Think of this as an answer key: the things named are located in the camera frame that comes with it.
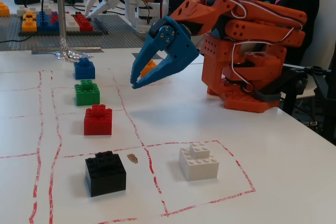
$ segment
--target white table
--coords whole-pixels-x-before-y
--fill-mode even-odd
[[[132,53],[139,50],[93,54],[101,103],[113,109],[112,136],[83,136],[89,106],[75,106],[71,63],[0,52],[1,223],[334,222],[333,145],[278,108],[223,108],[206,94],[202,58],[133,90]],[[218,178],[189,183],[178,152],[198,141],[219,159]],[[121,157],[127,189],[90,198],[85,159],[110,150]]]

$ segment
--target chair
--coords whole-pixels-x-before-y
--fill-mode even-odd
[[[336,0],[320,0],[317,14],[313,41],[307,48],[301,61],[301,66],[318,66],[328,69],[335,50],[336,41]],[[308,77],[307,87],[298,98],[315,96],[316,84],[311,76]]]

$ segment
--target black lego brick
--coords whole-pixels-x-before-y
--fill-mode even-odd
[[[126,171],[118,154],[100,152],[85,163],[85,179],[91,197],[126,190]]]

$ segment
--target lego baseplate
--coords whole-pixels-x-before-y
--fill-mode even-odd
[[[135,34],[129,26],[118,15],[102,14],[96,19],[103,24],[109,32],[103,36],[69,36],[68,46],[72,47],[100,47],[107,48],[141,48],[143,41]],[[18,33],[21,31],[21,20],[17,15],[0,17],[0,41],[22,40]],[[39,48],[59,48],[58,36],[34,36],[23,42],[0,43],[1,51],[10,50],[32,50]]]

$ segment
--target orange lego brick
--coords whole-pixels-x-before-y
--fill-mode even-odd
[[[9,17],[9,8],[3,2],[0,2],[0,17]]]
[[[141,71],[141,77],[145,77],[149,71],[151,71],[153,68],[156,67],[156,63],[151,60],[146,66],[145,68]]]
[[[25,21],[22,22],[22,31],[23,32],[30,32],[30,31],[37,31],[37,24],[33,18],[26,18]]]
[[[26,18],[32,18],[33,20],[36,21],[36,14],[34,14],[32,11],[28,10],[26,14],[23,15],[23,20]]]

